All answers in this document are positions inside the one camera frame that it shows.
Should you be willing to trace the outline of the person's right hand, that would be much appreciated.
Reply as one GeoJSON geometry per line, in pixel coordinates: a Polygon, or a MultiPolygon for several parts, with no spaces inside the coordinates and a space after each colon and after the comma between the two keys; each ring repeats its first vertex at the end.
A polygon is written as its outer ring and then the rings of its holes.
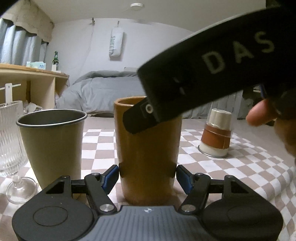
{"type": "Polygon", "coordinates": [[[264,99],[257,103],[246,116],[246,121],[251,126],[265,125],[272,120],[275,120],[273,127],[276,135],[295,161],[295,120],[281,118],[270,99],[264,99]]]}

